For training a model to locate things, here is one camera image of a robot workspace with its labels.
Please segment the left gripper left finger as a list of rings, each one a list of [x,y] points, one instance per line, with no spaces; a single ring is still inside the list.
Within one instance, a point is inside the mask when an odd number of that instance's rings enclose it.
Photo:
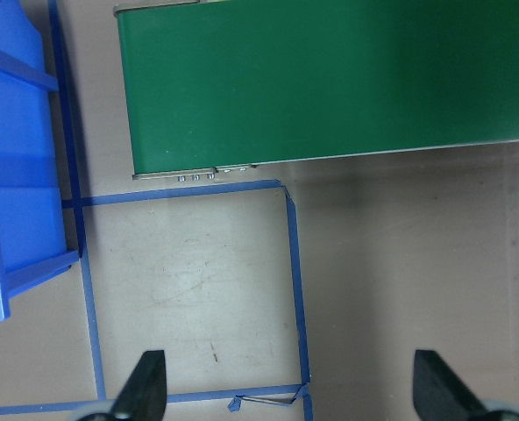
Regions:
[[[167,406],[167,371],[163,350],[145,351],[108,414],[112,420],[161,421]]]

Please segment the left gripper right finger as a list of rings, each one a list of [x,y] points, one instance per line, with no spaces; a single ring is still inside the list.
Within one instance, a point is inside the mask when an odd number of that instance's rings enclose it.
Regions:
[[[471,420],[487,413],[481,400],[433,350],[415,351],[412,402],[420,420]]]

